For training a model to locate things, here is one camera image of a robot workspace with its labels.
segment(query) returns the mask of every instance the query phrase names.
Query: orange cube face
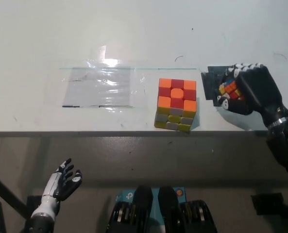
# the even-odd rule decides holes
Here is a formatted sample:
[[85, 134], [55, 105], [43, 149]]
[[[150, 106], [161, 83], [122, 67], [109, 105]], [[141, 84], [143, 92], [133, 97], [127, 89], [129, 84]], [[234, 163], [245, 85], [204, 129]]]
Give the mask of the orange cube face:
[[156, 128], [190, 131], [197, 112], [197, 83], [192, 80], [160, 79]]

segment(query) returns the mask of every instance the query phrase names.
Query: robotic hand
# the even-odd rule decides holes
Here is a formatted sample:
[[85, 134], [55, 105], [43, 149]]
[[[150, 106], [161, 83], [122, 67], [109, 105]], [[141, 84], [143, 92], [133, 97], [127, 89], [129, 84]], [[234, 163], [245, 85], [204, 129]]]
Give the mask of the robotic hand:
[[218, 102], [228, 111], [248, 115], [261, 114], [269, 130], [267, 144], [277, 162], [288, 172], [288, 109], [282, 103], [281, 93], [268, 68], [260, 63], [235, 64], [222, 79], [221, 88], [235, 81], [241, 98], [232, 99], [227, 93], [218, 96]]
[[60, 208], [60, 202], [66, 200], [82, 183], [80, 170], [72, 176], [74, 165], [70, 165], [71, 159], [64, 161], [51, 175], [41, 198], [41, 204], [32, 213], [30, 219], [30, 233], [52, 233]]

